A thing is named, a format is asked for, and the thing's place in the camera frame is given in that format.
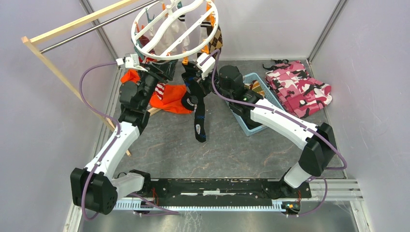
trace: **metal corner frame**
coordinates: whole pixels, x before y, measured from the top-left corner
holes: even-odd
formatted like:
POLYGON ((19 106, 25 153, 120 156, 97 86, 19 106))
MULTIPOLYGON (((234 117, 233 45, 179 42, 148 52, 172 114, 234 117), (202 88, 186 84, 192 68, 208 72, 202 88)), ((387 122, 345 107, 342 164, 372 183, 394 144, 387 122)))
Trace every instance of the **metal corner frame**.
POLYGON ((329 35, 330 30, 333 28, 335 22, 339 18, 340 13, 346 6, 348 0, 339 0, 337 3, 335 9, 333 10, 332 14, 329 17, 329 20, 327 21, 326 25, 323 28, 323 31, 321 35, 319 36, 315 46, 313 47, 312 51, 310 52, 309 57, 307 58, 309 62, 312 62, 313 59, 316 57, 318 54, 320 48, 322 47, 323 43, 325 42, 327 36, 329 35))
MULTIPOLYGON (((91 3, 89 2, 89 0, 80 0, 80 4, 81 4, 81 6, 84 8, 84 11, 85 11, 88 15, 94 12, 94 9, 92 8, 91 3)), ((101 22, 100 22, 99 19, 94 20, 94 21, 92 21, 91 23, 92 23, 92 25, 93 25, 94 27, 97 26, 97 25, 99 25, 99 24, 101 24, 101 22)), ((105 47, 107 47, 107 49, 108 49, 108 51, 109 51, 111 57, 112 57, 113 59, 117 59, 117 58, 118 58, 118 54, 117 54, 117 52, 115 51, 115 49, 114 49, 114 47, 113 47, 113 45, 112 45, 110 39, 108 38, 107 33, 105 33, 104 28, 98 28, 98 29, 97 29, 97 33, 98 33, 98 36, 101 38, 102 42, 104 43, 105 47)))

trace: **pink camouflage pants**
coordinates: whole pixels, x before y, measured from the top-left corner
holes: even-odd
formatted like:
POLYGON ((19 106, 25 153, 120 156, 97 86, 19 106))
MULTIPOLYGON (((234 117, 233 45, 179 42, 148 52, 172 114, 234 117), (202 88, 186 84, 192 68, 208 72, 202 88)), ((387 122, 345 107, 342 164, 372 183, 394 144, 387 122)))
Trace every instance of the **pink camouflage pants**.
POLYGON ((311 77, 300 61, 275 65, 275 70, 266 73, 266 81, 283 108, 298 118, 312 115, 332 101, 332 87, 311 77))

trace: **metal rod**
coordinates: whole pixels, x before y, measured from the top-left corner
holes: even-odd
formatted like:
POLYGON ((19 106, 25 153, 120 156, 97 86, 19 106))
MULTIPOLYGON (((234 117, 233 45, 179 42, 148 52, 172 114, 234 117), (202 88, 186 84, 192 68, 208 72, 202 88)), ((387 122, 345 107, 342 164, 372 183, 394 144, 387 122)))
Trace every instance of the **metal rod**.
POLYGON ((144 7, 147 7, 147 6, 151 5, 151 4, 157 3, 157 2, 159 2, 159 1, 160 1, 160 0, 152 0, 152 1, 149 1, 149 2, 147 2, 147 3, 145 3, 145 4, 142 4, 142 5, 140 5, 140 6, 136 7, 136 8, 134 8, 134 9, 132 9, 132 10, 130 10, 130 11, 124 12, 124 13, 122 13, 122 14, 116 16, 116 17, 110 18, 110 19, 108 19, 107 21, 102 22, 101 24, 98 24, 98 25, 96 25, 96 26, 94 26, 94 27, 91 27, 91 28, 89 28, 89 29, 87 29, 87 30, 85 30, 85 31, 83 31, 83 32, 80 32, 80 33, 78 33, 78 34, 76 34, 76 35, 73 35, 72 37, 70 37, 70 38, 68 38, 68 39, 65 39, 65 40, 63 40, 63 41, 61 41, 61 42, 58 42, 58 43, 56 43, 56 44, 53 44, 53 45, 51 45, 51 46, 49 46, 49 47, 47 47, 47 48, 41 50, 40 53, 43 54, 43 53, 46 53, 46 52, 48 52, 48 51, 51 51, 51 50, 53 50, 54 48, 60 47, 60 46, 63 45, 63 44, 66 44, 66 43, 68 43, 68 42, 70 42, 70 41, 72 41, 72 40, 75 40, 75 39, 77 39, 77 38, 79 38, 79 37, 81 37, 81 36, 83 36, 83 35, 85 35, 85 34, 88 34, 88 33, 92 32, 92 31, 95 31, 95 30, 97 30, 98 28, 101 28, 101 27, 103 27, 103 26, 105 26, 105 25, 107 25, 107 24, 110 24, 110 23, 112 23, 112 22, 114 22, 114 21, 117 21, 117 20, 119 20, 120 18, 123 18, 123 17, 125 17, 125 16, 127 16, 127 15, 130 15, 130 14, 136 12, 136 11, 139 11, 139 10, 143 9, 144 7))
POLYGON ((313 47, 312 51, 310 52, 309 57, 307 58, 309 62, 312 62, 313 59, 316 57, 319 49, 322 47, 324 41, 326 40, 327 36, 329 35, 330 30, 332 29, 333 25, 337 21, 337 18, 340 15, 340 12, 343 10, 344 6, 346 5, 346 2, 348 0, 339 0, 337 3, 335 9, 332 12, 332 15, 329 17, 329 20, 326 23, 326 26, 324 27, 321 35, 319 36, 319 39, 317 40, 315 46, 313 47))

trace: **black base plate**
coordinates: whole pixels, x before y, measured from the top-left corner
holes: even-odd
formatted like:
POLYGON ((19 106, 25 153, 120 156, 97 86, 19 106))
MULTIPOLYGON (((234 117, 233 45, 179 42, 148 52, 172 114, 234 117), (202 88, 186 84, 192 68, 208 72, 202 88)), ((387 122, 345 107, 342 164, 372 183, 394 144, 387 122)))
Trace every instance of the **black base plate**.
MULTIPOLYGON (((159 198, 159 206, 271 206, 274 199, 297 199, 298 191, 302 198, 312 197, 309 183, 304 182, 295 194, 287 196, 282 194, 280 186, 279 180, 273 179, 151 180, 151 187, 159 198)), ((152 190, 141 194, 144 197, 153 196, 152 190)))

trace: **blue plastic basket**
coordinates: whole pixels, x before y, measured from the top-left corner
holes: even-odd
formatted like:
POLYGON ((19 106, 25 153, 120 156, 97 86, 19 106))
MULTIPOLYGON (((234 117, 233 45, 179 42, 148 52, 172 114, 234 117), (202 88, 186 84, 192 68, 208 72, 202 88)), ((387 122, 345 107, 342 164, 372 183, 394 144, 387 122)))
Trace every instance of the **blue plastic basket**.
MULTIPOLYGON (((274 104, 274 105, 277 106, 279 109, 282 109, 282 110, 283 110, 282 105, 280 105, 280 103, 279 103, 279 101, 277 100, 277 98, 275 97, 275 95, 270 91, 270 89, 268 88, 268 86, 266 86, 265 81, 263 81, 256 73, 253 72, 253 73, 250 73, 250 74, 244 76, 244 83, 245 83, 245 84, 251 84, 252 81, 255 81, 255 80, 257 80, 257 81, 261 84, 261 87, 262 87, 262 89, 263 89, 264 92, 265 92, 265 98, 268 99, 268 101, 269 101, 270 103, 274 104)), ((242 128, 242 130, 244 131, 244 133, 246 134, 246 136, 250 136, 250 135, 252 135, 252 134, 254 134, 254 133, 260 132, 261 130, 263 130, 263 129, 265 129, 265 128, 267 127, 267 126, 265 126, 265 125, 261 125, 261 126, 255 127, 255 128, 253 128, 253 129, 250 130, 250 129, 246 126, 244 120, 243 120, 240 116, 238 116, 237 114, 235 114, 233 111, 232 111, 232 113, 234 114, 236 120, 238 120, 239 125, 241 126, 241 128, 242 128)))

